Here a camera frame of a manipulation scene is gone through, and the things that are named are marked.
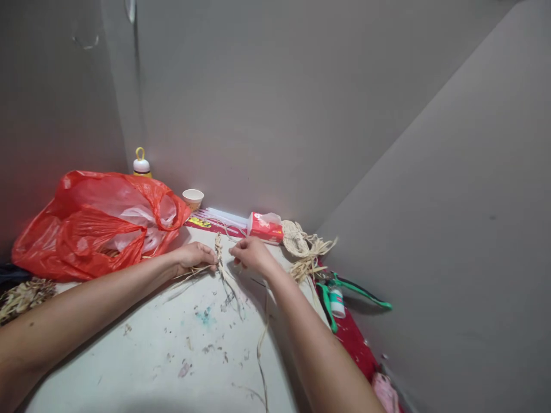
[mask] red plastic bag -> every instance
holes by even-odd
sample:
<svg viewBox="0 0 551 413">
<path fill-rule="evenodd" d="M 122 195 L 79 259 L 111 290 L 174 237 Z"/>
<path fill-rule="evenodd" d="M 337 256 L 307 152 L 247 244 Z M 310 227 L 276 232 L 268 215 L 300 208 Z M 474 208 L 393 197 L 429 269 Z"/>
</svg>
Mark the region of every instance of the red plastic bag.
<svg viewBox="0 0 551 413">
<path fill-rule="evenodd" d="M 154 179 L 72 171 L 19 235 L 11 259 L 42 278 L 91 280 L 161 255 L 190 213 Z"/>
</svg>

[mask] green pliers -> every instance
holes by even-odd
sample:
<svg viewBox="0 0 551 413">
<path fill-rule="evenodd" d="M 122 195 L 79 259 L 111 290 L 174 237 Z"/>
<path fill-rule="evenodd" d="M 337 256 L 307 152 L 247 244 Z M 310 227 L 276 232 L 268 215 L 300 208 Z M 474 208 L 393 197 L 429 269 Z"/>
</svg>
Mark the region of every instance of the green pliers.
<svg viewBox="0 0 551 413">
<path fill-rule="evenodd" d="M 339 278 L 336 272 L 331 271 L 331 274 L 333 275 L 333 277 L 330 277 L 326 281 L 318 283 L 317 286 L 321 288 L 321 293 L 323 295 L 323 305 L 327 316 L 331 320 L 331 331 L 333 331 L 333 334 L 335 334 L 339 330 L 339 327 L 337 326 L 337 323 L 335 322 L 335 318 L 333 316 L 333 312 L 331 311 L 331 300 L 329 296 L 331 295 L 332 287 L 345 287 L 351 291 L 354 291 L 355 293 L 363 295 L 381 308 L 387 309 L 389 311 L 392 310 L 391 303 L 378 299 L 376 296 L 371 294 L 366 289 L 360 287 L 358 284 L 345 280 L 344 278 Z"/>
</svg>

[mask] table surface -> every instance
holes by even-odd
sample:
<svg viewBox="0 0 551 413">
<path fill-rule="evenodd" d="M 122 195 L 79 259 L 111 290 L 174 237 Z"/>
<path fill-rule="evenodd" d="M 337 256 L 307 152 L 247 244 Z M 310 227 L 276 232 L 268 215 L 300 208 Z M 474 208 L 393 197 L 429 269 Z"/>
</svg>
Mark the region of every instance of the table surface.
<svg viewBox="0 0 551 413">
<path fill-rule="evenodd" d="M 215 237 L 184 227 L 174 243 L 200 241 L 214 249 Z M 226 235 L 222 245 L 223 261 L 241 287 L 243 320 L 235 300 L 228 304 L 219 274 L 167 289 L 133 308 L 55 370 L 25 411 L 263 412 L 257 343 L 265 327 L 266 301 L 270 329 L 261 363 L 268 406 L 272 412 L 309 411 L 271 292 L 258 274 L 230 263 L 228 249 L 234 243 Z M 282 248 L 268 247 L 287 270 L 290 263 Z M 300 287 L 327 324 L 311 281 Z"/>
</svg>

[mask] paper cup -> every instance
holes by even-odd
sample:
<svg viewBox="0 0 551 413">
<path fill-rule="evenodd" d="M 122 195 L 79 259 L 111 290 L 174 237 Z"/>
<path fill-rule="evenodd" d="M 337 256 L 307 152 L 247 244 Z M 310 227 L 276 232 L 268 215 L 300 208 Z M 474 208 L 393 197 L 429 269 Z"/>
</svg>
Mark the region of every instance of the paper cup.
<svg viewBox="0 0 551 413">
<path fill-rule="evenodd" d="M 198 189 L 187 189 L 182 192 L 182 198 L 185 204 L 191 209 L 191 212 L 197 211 L 201 207 L 201 202 L 205 194 Z"/>
</svg>

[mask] tissue box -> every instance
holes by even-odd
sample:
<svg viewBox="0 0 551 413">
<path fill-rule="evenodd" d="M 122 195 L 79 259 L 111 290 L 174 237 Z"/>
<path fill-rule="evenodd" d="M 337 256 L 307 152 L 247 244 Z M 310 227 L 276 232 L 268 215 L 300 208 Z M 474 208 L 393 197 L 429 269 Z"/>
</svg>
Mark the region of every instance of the tissue box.
<svg viewBox="0 0 551 413">
<path fill-rule="evenodd" d="M 251 212 L 247 235 L 258 237 L 267 244 L 278 245 L 283 241 L 281 217 L 274 213 Z"/>
</svg>

